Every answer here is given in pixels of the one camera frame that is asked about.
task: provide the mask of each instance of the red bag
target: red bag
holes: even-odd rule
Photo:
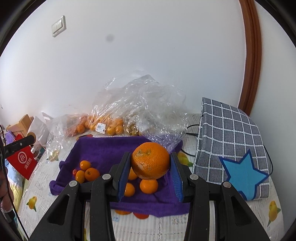
[[[18,134],[15,141],[22,139],[22,136]],[[29,180],[37,161],[34,159],[34,155],[31,152],[31,147],[27,146],[18,152],[14,153],[7,158],[9,163],[27,180]]]

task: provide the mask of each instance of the checkered cloth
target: checkered cloth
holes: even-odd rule
[[[256,124],[240,109],[207,98],[202,99],[197,154],[193,173],[208,182],[227,179],[219,156],[239,161],[250,149],[255,168],[268,172],[262,139]],[[256,199],[269,195],[269,180],[257,187]]]

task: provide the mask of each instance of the human hand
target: human hand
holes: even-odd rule
[[[1,186],[0,186],[0,198],[2,198],[1,208],[4,211],[9,211],[11,209],[11,207],[12,207],[12,204],[11,204],[9,196],[8,196],[6,179],[5,179],[3,170],[0,171],[0,182],[2,182]],[[9,184],[8,184],[8,187],[9,187],[9,193],[10,193],[10,196],[12,198],[12,201],[14,201],[13,192],[12,192]]]

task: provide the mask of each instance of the white light switch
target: white light switch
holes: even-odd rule
[[[56,37],[61,32],[66,30],[66,19],[65,16],[62,16],[58,21],[52,25],[52,36]]]

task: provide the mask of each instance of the white wall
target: white wall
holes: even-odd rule
[[[274,164],[287,231],[296,218],[296,48],[278,22],[257,4],[263,39],[260,81],[251,118]]]
[[[67,30],[53,38],[62,15]],[[237,106],[244,61],[237,0],[47,0],[0,58],[0,121],[89,111],[110,78],[140,68],[185,91],[192,112],[203,96]]]

